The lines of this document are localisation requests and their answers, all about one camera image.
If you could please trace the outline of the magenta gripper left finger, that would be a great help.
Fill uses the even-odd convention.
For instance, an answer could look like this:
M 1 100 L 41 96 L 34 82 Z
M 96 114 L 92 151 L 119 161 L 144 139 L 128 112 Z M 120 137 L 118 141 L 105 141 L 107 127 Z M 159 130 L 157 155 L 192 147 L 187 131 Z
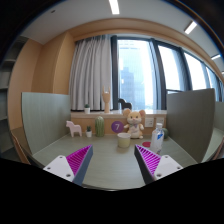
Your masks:
M 44 170 L 81 186 L 92 156 L 93 146 L 88 145 L 68 156 L 59 155 Z

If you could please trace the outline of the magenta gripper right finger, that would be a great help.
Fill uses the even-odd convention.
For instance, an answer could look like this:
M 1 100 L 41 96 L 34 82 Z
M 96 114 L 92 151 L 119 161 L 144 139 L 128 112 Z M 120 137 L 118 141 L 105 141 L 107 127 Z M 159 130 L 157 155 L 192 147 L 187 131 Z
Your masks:
M 160 156 L 140 145 L 135 145 L 134 155 L 145 184 L 150 184 L 182 169 L 182 166 L 169 155 Z

